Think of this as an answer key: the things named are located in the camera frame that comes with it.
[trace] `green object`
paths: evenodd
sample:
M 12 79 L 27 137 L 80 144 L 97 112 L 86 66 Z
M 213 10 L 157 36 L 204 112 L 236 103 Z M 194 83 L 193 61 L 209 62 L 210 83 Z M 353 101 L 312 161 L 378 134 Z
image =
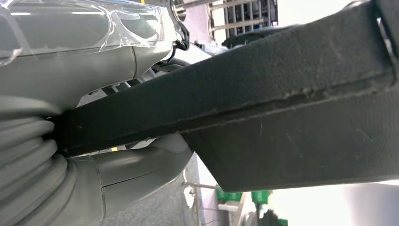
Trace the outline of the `green object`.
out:
M 226 193 L 220 189 L 216 190 L 217 199 L 225 201 L 240 201 L 242 193 Z
M 227 199 L 227 194 L 224 191 L 220 190 L 220 189 L 216 190 L 216 195 L 217 195 L 217 199 L 219 199 L 219 200 L 226 200 Z
M 283 226 L 288 226 L 288 220 L 286 219 L 278 219 L 277 221 Z
M 258 204 L 268 204 L 270 191 L 255 191 L 251 193 L 252 201 Z
M 235 192 L 235 193 L 226 193 L 227 199 L 226 201 L 240 201 L 242 193 Z

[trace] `white wall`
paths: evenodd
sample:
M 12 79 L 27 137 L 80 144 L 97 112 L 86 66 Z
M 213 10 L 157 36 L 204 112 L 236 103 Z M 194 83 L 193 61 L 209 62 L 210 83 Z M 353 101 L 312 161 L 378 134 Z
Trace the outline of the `white wall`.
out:
M 341 10 L 351 0 L 277 0 L 279 25 L 304 24 Z
M 345 197 L 349 186 L 319 186 L 274 190 L 269 208 L 289 226 L 355 226 Z

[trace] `black wire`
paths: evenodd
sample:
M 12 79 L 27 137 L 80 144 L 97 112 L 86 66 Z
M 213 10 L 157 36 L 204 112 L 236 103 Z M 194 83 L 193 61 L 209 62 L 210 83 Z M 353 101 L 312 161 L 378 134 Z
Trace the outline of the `black wire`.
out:
M 174 48 L 172 50 L 172 55 L 169 57 L 169 59 L 166 61 L 166 63 L 169 63 L 176 55 L 176 49 Z
M 207 225 L 207 224 L 210 224 L 210 223 L 215 222 L 215 221 L 223 221 L 223 220 L 216 219 L 216 220 L 212 220 L 212 221 L 209 221 L 208 223 L 204 223 L 204 224 L 201 224 L 201 225 Z
M 203 210 L 213 210 L 213 211 L 221 211 L 221 210 L 218 210 L 218 209 L 212 209 L 212 208 L 202 208 Z

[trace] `gray plastic part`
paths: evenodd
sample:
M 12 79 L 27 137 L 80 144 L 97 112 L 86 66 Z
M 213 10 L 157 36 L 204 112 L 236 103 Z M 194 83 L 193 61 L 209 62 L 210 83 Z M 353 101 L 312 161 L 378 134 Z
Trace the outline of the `gray plastic part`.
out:
M 172 45 L 167 10 L 113 0 L 30 0 L 0 3 L 0 59 Z
M 192 154 L 184 139 L 173 134 L 142 150 L 94 155 L 104 186 L 106 216 L 132 206 L 173 181 Z
M 88 92 L 132 79 L 134 63 L 131 47 L 62 58 L 19 57 L 0 67 L 0 94 L 72 109 Z
M 68 160 L 76 166 L 78 176 L 68 204 L 52 222 L 54 226 L 89 226 L 104 217 L 104 199 L 101 180 L 95 162 L 90 156 Z
M 136 60 L 136 76 L 143 75 L 151 66 L 159 62 L 161 59 L 166 57 L 172 50 L 171 46 L 159 46 L 159 47 L 133 47 Z
M 53 140 L 41 138 L 53 123 L 34 116 L 57 108 L 0 100 L 0 226 L 93 225 L 168 184 L 193 153 L 175 134 L 141 150 L 65 159 Z

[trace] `clear plastic wrap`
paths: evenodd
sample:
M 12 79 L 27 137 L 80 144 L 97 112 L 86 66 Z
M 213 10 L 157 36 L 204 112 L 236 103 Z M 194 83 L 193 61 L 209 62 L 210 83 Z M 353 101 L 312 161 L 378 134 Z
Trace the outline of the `clear plastic wrap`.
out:
M 163 7 L 128 0 L 0 0 L 0 66 L 18 56 L 171 46 L 175 39 Z

